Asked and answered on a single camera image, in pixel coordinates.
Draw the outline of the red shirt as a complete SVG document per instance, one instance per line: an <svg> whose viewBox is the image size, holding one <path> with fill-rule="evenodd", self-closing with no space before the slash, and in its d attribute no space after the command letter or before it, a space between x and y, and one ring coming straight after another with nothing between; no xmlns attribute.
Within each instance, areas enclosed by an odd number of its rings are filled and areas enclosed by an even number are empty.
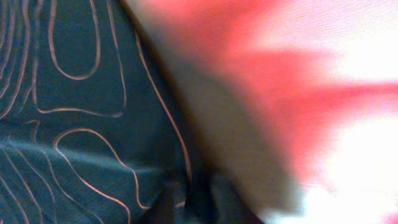
<svg viewBox="0 0 398 224"><path fill-rule="evenodd" d="M303 188L286 223L397 222L397 1L136 1L240 93Z"/></svg>

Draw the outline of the black shirt with orange lines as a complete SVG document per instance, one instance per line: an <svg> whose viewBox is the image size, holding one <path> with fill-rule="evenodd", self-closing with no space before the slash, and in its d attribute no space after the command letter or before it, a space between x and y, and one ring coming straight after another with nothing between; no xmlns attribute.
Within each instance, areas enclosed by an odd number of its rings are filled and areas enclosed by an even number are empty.
<svg viewBox="0 0 398 224"><path fill-rule="evenodd" d="M2 223L258 223L121 1L1 1Z"/></svg>

